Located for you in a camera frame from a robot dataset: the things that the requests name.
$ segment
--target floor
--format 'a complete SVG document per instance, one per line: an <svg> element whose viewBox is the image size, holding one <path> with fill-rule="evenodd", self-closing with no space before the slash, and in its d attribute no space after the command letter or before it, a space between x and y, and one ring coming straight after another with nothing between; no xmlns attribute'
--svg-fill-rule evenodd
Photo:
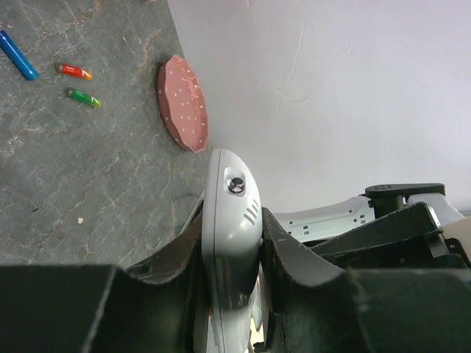
<svg viewBox="0 0 471 353"><path fill-rule="evenodd" d="M209 149L184 152L160 119L156 68L182 55L166 1L3 0L0 28L40 73L26 81L0 51L0 263L127 267L169 242L203 192Z"/></svg>

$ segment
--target pink paper plate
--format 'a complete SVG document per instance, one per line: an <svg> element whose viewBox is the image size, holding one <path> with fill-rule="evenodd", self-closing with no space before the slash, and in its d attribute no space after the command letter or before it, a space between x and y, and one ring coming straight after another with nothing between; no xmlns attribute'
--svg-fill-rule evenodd
<svg viewBox="0 0 471 353"><path fill-rule="evenodd" d="M203 151L208 142L206 102L196 74L185 59L174 55L160 68L157 99L174 141L187 151Z"/></svg>

